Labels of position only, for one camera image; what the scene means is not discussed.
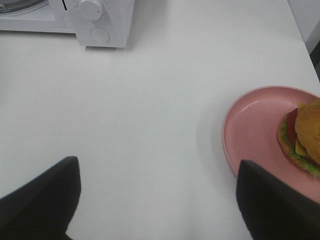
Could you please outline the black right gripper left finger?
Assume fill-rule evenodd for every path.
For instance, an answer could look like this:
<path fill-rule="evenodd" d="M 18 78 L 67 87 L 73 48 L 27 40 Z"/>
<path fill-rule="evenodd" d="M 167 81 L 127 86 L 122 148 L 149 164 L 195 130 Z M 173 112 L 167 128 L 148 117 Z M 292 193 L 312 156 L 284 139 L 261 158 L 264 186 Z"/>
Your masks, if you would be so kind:
<path fill-rule="evenodd" d="M 81 195 L 79 160 L 68 156 L 0 199 L 2 240 L 68 240 Z"/>

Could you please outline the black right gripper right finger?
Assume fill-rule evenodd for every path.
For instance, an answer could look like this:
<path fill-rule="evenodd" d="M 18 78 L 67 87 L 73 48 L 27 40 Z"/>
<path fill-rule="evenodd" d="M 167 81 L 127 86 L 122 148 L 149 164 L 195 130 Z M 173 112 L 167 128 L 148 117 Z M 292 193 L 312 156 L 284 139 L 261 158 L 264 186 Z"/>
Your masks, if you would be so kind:
<path fill-rule="evenodd" d="M 240 162 L 236 201 L 254 240 L 318 240 L 320 205 L 252 160 Z"/>

